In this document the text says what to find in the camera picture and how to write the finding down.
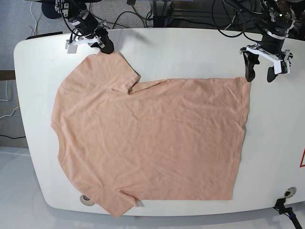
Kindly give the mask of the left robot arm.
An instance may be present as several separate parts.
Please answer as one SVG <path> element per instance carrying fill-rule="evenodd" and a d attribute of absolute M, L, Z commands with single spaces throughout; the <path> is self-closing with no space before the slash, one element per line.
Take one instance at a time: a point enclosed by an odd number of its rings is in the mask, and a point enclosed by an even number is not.
<path fill-rule="evenodd" d="M 267 81 L 272 82 L 280 74 L 289 74 L 293 54 L 282 50 L 289 31 L 294 27 L 295 12 L 285 0 L 260 1 L 262 13 L 255 22 L 262 33 L 262 39 L 255 44 L 240 49 L 244 57 L 245 77 L 248 82 L 255 78 L 254 66 L 259 65 L 259 57 L 273 63 L 267 73 Z"/>

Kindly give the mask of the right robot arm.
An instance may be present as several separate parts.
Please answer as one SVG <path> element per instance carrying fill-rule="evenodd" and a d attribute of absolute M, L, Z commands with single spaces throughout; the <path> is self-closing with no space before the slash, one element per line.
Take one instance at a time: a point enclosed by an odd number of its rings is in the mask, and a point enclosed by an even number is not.
<path fill-rule="evenodd" d="M 114 44 L 108 36 L 106 20 L 97 20 L 83 0 L 56 0 L 55 11 L 64 19 L 70 30 L 70 38 L 66 41 L 67 53 L 76 53 L 81 44 L 98 48 L 102 53 L 114 52 Z"/>

